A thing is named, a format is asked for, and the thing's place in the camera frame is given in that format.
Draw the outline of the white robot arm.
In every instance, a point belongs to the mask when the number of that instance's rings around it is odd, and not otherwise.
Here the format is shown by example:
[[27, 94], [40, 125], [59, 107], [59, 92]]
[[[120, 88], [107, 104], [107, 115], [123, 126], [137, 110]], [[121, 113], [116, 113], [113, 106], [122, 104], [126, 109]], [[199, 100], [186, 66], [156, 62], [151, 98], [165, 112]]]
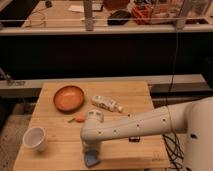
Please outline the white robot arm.
[[213, 171], [213, 97], [162, 106], [142, 114], [104, 122], [89, 112], [80, 137], [86, 151], [98, 152], [102, 141], [185, 133], [184, 171]]

